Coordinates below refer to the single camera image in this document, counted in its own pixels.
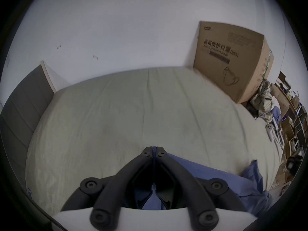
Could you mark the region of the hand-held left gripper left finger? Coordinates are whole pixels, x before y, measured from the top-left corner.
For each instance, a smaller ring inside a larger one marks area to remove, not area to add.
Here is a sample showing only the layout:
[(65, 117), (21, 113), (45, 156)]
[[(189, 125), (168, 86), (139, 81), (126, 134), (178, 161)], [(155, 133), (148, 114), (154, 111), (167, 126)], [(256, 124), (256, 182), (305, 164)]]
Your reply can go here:
[(115, 230), (122, 206), (142, 209), (152, 195), (152, 185), (153, 147), (146, 147), (116, 175), (83, 179), (61, 212), (92, 207), (90, 224), (97, 230)]

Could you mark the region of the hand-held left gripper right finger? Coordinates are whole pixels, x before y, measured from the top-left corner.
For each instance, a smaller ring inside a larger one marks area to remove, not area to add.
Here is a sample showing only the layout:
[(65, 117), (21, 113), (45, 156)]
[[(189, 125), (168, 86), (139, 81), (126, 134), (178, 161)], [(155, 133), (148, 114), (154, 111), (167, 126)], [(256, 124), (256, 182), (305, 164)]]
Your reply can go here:
[(163, 147), (154, 147), (154, 152), (156, 195), (167, 210), (186, 207), (193, 230), (213, 230), (219, 223), (217, 208), (246, 212), (240, 198), (223, 179), (195, 177)]

